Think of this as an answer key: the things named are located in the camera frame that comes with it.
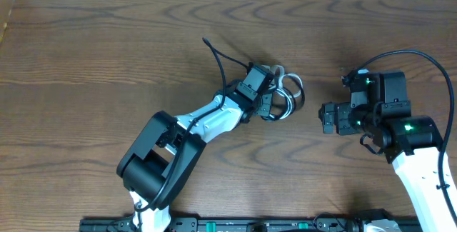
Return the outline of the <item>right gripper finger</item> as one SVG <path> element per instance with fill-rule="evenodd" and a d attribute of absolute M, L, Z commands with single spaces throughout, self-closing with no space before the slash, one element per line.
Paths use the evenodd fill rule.
<path fill-rule="evenodd" d="M 322 129 L 325 134 L 332 134 L 334 128 L 334 120 L 322 120 Z"/>
<path fill-rule="evenodd" d="M 336 111 L 335 111 L 335 103 L 334 102 L 328 102 L 325 104 L 322 104 L 321 108 L 318 111 L 318 117 L 320 120 L 334 120 Z"/>

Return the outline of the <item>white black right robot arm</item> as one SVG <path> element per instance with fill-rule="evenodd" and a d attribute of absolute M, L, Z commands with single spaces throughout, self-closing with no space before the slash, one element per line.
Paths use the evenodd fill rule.
<path fill-rule="evenodd" d="M 413 116 L 406 78 L 401 71 L 356 74 L 348 84 L 351 100 L 322 105 L 318 117 L 323 132 L 340 136 L 360 134 L 384 155 L 401 179 L 423 231 L 455 231 L 442 191 L 456 202 L 453 182 L 444 156 L 443 138 L 429 116 Z"/>

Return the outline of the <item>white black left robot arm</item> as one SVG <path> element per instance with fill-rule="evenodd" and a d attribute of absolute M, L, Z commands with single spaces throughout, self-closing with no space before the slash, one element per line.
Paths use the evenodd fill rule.
<path fill-rule="evenodd" d="M 134 201 L 133 231 L 165 231 L 178 196 L 206 144 L 263 111 L 275 80 L 271 67 L 249 64 L 246 78 L 217 91 L 200 109 L 180 116 L 155 113 L 120 160 L 116 173 Z"/>

